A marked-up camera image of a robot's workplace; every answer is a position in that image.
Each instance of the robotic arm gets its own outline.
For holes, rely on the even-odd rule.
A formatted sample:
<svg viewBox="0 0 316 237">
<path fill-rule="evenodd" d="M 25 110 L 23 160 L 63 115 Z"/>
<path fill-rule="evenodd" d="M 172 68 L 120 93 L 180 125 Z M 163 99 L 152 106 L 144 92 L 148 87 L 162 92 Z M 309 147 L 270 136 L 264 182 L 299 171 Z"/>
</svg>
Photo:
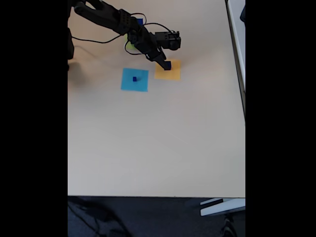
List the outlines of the robotic arm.
<svg viewBox="0 0 316 237">
<path fill-rule="evenodd" d="M 85 5 L 86 2 L 89 2 L 95 9 Z M 75 8 L 76 14 L 87 20 L 109 28 L 121 36 L 127 34 L 131 44 L 145 54 L 148 60 L 157 62 L 165 70 L 171 70 L 171 65 L 165 61 L 166 56 L 162 48 L 179 49 L 181 44 L 179 32 L 149 33 L 144 26 L 137 23 L 136 18 L 132 17 L 130 13 L 123 9 L 117 10 L 100 0 L 68 0 L 68 18 L 72 6 Z M 68 59 L 72 59 L 73 56 L 74 45 L 68 28 Z"/>
</svg>

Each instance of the orange square paper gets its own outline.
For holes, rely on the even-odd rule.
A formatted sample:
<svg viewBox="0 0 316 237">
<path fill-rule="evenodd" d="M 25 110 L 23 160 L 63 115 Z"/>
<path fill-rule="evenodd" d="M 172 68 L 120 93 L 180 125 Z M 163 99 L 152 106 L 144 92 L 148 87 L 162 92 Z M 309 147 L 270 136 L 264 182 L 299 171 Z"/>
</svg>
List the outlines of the orange square paper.
<svg viewBox="0 0 316 237">
<path fill-rule="evenodd" d="M 180 80 L 180 60 L 167 59 L 166 61 L 171 61 L 171 70 L 165 71 L 156 63 L 155 79 Z"/>
</svg>

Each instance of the blue square paper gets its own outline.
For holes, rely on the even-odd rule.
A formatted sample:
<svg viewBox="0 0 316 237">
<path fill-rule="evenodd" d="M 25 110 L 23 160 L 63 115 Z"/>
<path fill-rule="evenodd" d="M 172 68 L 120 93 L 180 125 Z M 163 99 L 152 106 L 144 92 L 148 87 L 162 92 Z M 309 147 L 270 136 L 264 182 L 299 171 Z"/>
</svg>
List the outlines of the blue square paper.
<svg viewBox="0 0 316 237">
<path fill-rule="evenodd" d="M 148 71 L 123 68 L 122 90 L 148 91 Z"/>
</svg>

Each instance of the table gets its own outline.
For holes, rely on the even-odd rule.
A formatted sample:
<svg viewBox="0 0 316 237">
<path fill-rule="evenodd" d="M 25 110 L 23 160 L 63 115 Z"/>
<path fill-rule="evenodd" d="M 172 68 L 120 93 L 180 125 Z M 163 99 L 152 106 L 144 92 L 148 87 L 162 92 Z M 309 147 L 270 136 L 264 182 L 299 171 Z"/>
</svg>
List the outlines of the table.
<svg viewBox="0 0 316 237">
<path fill-rule="evenodd" d="M 245 197 L 245 120 L 224 0 L 108 0 L 180 31 L 181 81 L 154 79 L 155 63 L 123 37 L 73 40 L 68 72 L 68 195 Z M 73 10 L 78 38 L 117 34 Z M 164 31 L 149 25 L 152 32 Z M 148 92 L 120 90 L 123 68 L 149 71 Z"/>
</svg>

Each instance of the floor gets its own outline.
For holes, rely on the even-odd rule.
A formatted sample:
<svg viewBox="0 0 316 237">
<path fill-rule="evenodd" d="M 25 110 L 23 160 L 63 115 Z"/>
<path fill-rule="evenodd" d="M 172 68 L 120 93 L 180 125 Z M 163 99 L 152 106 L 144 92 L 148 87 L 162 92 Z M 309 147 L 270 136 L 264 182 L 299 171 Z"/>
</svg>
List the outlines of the floor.
<svg viewBox="0 0 316 237">
<path fill-rule="evenodd" d="M 133 237 L 220 237 L 224 216 L 201 217 L 197 203 L 205 199 L 156 197 L 81 197 L 103 204 L 125 224 Z M 71 207 L 87 223 L 96 227 L 94 219 L 84 211 Z M 245 237 L 245 211 L 233 215 L 238 237 Z M 116 223 L 100 222 L 100 233 L 108 234 Z M 68 208 L 68 236 L 95 237 Z"/>
</svg>

